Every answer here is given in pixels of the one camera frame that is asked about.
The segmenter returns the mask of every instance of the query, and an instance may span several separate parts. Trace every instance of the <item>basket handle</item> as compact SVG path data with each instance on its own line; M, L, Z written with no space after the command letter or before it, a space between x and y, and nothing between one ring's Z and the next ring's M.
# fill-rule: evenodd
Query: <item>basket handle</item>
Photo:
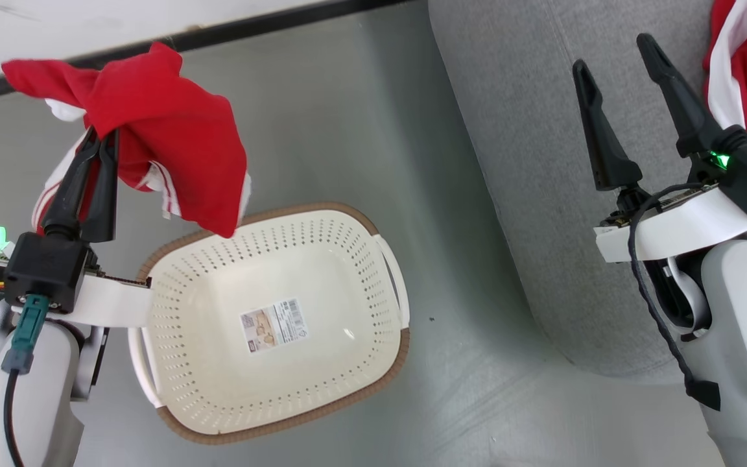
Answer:
M385 257L385 263L388 263L388 268L391 270L391 276L394 278L399 309L403 312L403 329L405 329L409 326L411 313L409 309L409 290L405 287L403 271L399 268L397 257L394 256L394 251L391 250L391 247L388 245L388 242L382 238L382 235L377 233L373 238L376 240L377 245L379 245L379 250L382 251L382 255Z
M154 405L154 408L159 409L164 404L160 402L158 391L154 388L154 381L152 381L152 376L146 367L142 332L141 328L128 329L128 353L131 354L131 365L134 367L134 375L137 376L137 381L139 381L140 387L143 389L143 394Z

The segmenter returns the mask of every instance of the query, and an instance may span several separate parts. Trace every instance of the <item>laundry basket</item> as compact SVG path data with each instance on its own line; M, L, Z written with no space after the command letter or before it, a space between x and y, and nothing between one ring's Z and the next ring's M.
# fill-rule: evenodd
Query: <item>laundry basket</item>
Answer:
M311 204L245 219L232 239L164 245L137 378L173 431L225 444L309 422L383 389L409 351L409 301L362 213Z

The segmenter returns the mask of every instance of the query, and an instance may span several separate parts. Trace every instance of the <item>black cable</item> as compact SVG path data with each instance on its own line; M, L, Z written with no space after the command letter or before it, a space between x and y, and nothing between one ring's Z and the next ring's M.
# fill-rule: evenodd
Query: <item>black cable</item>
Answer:
M8 375L8 385L5 387L5 440L8 441L8 451L10 452L13 465L15 467L25 467L25 463L19 455L19 448L16 446L16 437L13 434L13 391L16 389L16 379L19 376L19 370L11 370Z
M670 354L676 359L676 363L679 364L679 370L682 371L682 375L685 376L685 391L687 395L693 397L700 403L718 411L720 410L720 391L718 391L718 385L712 381L697 381L691 372L690 367L685 362L685 357L679 351L676 341L670 334L670 330L667 328L664 320L661 318L659 311L656 309L656 305L650 296L650 290L647 289L647 284L644 281L644 277L641 275L640 262L637 254L635 254L635 232L638 229L638 224L641 222L641 217L647 212L652 206L658 204L659 199L662 196L669 195L674 191L682 191L684 189L700 189L702 188L701 183L688 183L688 184L675 184L675 186L669 186L666 189L662 189L660 192L652 195L641 207L635 211L635 215L630 219L630 236L628 237L628 250L630 252L630 268L634 274L635 281L638 283L638 292L641 298L647 303L647 311L650 312L650 316L653 321L656 322L656 327L659 329L659 333L665 339L667 348L670 350Z

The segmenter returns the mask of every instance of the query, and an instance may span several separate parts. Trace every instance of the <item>gray sofa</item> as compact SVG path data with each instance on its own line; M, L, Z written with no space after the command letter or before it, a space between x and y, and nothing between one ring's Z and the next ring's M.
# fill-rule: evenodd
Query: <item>gray sofa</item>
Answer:
M576 366L682 381L626 264L593 226L615 193L593 189L570 75L589 64L643 186L682 183L676 133L635 36L649 32L701 86L712 0L430 0L436 41L536 321Z

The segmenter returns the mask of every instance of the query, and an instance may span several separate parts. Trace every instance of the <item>product label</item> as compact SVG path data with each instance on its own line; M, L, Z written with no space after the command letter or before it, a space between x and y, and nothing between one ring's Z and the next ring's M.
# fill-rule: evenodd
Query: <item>product label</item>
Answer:
M251 354L300 341L310 335L297 298L244 313L241 325Z

